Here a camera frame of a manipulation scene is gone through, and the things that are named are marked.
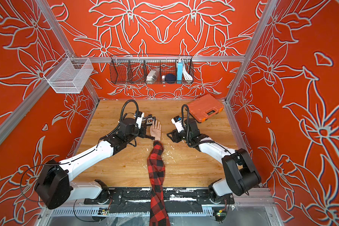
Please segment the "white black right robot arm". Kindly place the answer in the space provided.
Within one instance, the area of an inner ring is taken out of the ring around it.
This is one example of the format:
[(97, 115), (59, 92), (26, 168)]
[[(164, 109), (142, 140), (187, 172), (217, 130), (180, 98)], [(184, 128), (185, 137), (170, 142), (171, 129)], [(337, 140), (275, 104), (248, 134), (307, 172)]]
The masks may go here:
[(205, 153), (222, 164), (225, 178), (209, 185), (209, 197), (213, 202), (226, 195), (241, 196), (261, 183), (261, 176), (245, 149), (231, 149), (221, 145), (205, 134), (178, 132), (167, 133), (174, 143), (185, 141), (199, 152)]

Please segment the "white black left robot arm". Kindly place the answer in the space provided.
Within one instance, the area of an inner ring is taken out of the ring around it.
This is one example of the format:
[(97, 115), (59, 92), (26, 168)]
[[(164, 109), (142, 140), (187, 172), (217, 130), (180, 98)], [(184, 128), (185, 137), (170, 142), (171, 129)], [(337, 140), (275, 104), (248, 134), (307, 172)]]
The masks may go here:
[(154, 139), (147, 135), (146, 128), (138, 128), (136, 125), (118, 126), (100, 138), (94, 147), (60, 162), (48, 161), (35, 184), (35, 192), (50, 210), (69, 200), (88, 199), (106, 204), (112, 196), (103, 181), (97, 179), (91, 183), (74, 183), (73, 180), (91, 166), (119, 153), (137, 137)]

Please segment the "mannequin hand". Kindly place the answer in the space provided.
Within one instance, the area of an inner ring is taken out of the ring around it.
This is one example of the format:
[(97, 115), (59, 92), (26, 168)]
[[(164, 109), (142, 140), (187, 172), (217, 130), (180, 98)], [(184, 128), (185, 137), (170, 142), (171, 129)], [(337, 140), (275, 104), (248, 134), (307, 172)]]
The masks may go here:
[(152, 122), (150, 127), (150, 136), (152, 136), (155, 141), (161, 141), (162, 125), (160, 121), (156, 120)]

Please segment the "red black plaid sleeve arm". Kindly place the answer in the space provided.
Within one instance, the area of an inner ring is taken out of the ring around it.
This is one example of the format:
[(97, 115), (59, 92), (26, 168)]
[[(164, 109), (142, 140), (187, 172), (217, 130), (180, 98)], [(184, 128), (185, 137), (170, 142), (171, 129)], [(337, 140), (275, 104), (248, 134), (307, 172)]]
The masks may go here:
[(169, 216), (165, 208), (163, 183), (165, 164), (162, 160), (164, 148), (160, 141), (153, 142), (153, 149), (147, 158), (147, 168), (151, 184), (150, 221), (151, 226), (169, 226)]

